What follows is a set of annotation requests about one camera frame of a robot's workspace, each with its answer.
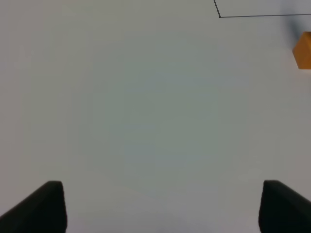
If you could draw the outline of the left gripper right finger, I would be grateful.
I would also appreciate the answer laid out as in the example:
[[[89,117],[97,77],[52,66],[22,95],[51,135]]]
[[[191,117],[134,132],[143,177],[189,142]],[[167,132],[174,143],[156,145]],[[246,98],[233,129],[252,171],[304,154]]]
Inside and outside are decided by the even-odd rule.
[[[265,180],[260,201],[262,233],[309,233],[311,202],[277,180]]]

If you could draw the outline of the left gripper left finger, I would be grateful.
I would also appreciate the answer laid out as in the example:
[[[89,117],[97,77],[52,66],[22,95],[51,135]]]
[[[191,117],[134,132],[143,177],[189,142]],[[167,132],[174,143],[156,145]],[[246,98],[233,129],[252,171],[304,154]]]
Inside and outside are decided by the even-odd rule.
[[[61,181],[48,181],[0,216],[2,233],[65,233],[68,217]]]

